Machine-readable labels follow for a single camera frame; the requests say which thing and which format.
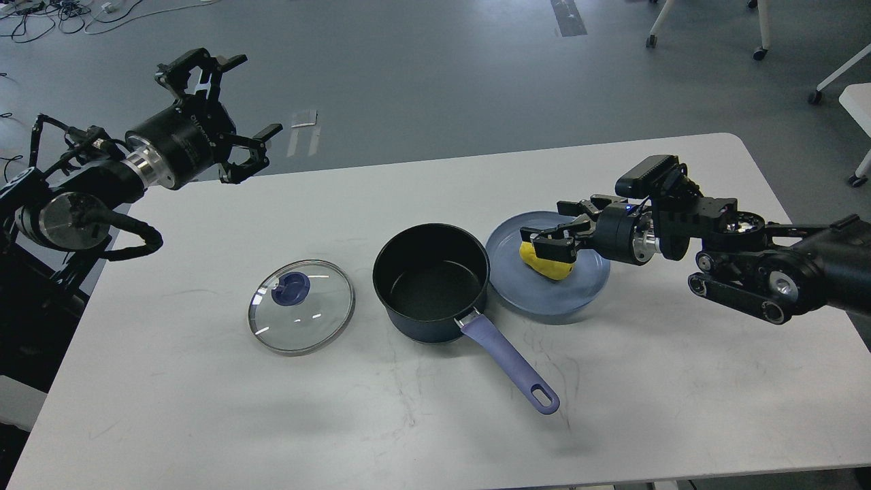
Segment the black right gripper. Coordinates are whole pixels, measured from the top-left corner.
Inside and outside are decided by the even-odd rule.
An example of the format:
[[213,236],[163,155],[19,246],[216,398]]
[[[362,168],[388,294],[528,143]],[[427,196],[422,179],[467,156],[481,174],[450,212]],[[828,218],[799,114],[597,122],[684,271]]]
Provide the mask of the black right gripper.
[[521,226],[521,240],[539,259],[575,263],[592,247],[604,259],[644,265],[657,254],[651,211],[626,198],[594,193],[580,201],[561,199],[557,213],[565,216],[535,216]]

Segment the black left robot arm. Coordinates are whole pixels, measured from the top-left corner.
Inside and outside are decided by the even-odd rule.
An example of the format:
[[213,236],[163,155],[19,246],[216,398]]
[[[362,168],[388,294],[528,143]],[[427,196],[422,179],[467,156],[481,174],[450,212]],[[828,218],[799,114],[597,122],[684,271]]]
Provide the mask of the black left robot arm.
[[155,80],[174,101],[122,139],[37,116],[28,163],[2,187],[3,376],[47,391],[89,301],[85,277],[100,260],[162,247],[155,227],[119,206],[153,186],[182,189],[212,167],[237,185],[269,165],[281,124],[239,135],[220,102],[222,78],[246,60],[197,48],[159,65]]

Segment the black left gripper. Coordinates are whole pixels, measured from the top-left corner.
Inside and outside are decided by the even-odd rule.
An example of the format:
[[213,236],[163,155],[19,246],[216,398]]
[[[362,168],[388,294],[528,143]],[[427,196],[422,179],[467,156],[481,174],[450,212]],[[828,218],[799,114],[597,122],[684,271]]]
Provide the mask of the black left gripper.
[[[237,135],[220,102],[223,75],[245,62],[245,54],[216,58],[206,48],[196,48],[168,64],[157,65],[154,79],[171,93],[174,102],[128,130],[125,139],[133,146],[145,145],[157,152],[162,160],[159,184],[178,190],[218,165],[220,182],[237,185],[270,164],[267,143],[283,125],[270,124],[253,137]],[[231,163],[233,148],[245,149],[248,158]]]

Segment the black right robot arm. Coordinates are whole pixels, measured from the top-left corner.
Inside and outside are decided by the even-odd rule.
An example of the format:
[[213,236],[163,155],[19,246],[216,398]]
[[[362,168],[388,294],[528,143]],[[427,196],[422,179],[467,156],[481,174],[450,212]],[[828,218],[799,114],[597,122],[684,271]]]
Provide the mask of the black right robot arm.
[[538,259],[573,264],[591,249],[642,266],[655,254],[680,261],[697,239],[687,279],[697,297],[773,325],[824,306],[869,315],[870,226],[857,214],[827,225],[767,221],[734,198],[703,195],[672,154],[635,165],[614,195],[558,201],[557,211],[569,223],[520,230]]

